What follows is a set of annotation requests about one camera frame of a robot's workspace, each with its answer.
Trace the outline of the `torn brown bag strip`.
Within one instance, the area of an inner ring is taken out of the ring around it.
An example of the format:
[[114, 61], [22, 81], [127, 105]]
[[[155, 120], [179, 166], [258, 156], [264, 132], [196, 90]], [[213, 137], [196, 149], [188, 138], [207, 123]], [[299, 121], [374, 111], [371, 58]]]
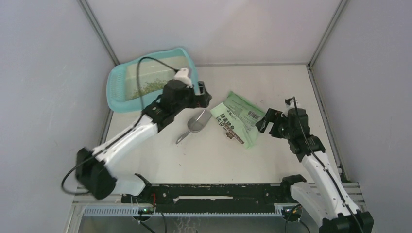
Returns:
[[238, 141], [241, 145], [244, 144], [244, 141], [229, 127], [226, 128], [226, 134], [225, 134], [229, 139], [235, 139]]

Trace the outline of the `green cat litter bag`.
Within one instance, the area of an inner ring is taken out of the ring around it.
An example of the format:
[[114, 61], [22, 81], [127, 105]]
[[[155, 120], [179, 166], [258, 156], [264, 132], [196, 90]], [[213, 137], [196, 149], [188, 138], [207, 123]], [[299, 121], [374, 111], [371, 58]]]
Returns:
[[210, 111], [225, 134], [226, 128], [230, 127], [244, 141], [244, 148], [251, 148], [255, 144], [258, 137], [255, 124], [265, 116], [261, 108], [231, 91], [222, 103]]

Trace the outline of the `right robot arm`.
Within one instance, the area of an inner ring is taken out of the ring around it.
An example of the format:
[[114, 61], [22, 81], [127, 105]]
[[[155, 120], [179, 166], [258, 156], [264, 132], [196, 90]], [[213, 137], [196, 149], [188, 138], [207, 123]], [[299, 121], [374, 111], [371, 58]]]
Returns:
[[310, 189], [302, 175], [282, 179], [281, 197], [287, 202], [297, 201], [315, 220], [321, 233], [370, 233], [374, 220], [351, 199], [331, 168], [321, 140], [310, 133], [306, 110], [291, 108], [284, 115], [268, 109], [256, 123], [259, 132], [265, 132], [269, 123], [272, 137], [286, 139], [290, 150], [313, 179], [319, 194]]

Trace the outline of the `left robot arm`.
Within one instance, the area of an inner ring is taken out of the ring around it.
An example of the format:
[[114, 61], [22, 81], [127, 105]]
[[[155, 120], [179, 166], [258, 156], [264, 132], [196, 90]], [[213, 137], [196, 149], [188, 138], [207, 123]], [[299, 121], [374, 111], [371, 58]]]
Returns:
[[124, 174], [115, 166], [131, 151], [158, 134], [184, 109], [206, 108], [212, 99], [205, 83], [198, 82], [200, 93], [183, 81], [167, 82], [160, 94], [141, 112], [140, 117], [109, 141], [92, 150], [82, 148], [76, 155], [75, 178], [97, 200], [111, 194], [133, 195], [140, 202], [152, 196], [149, 182], [140, 174]]

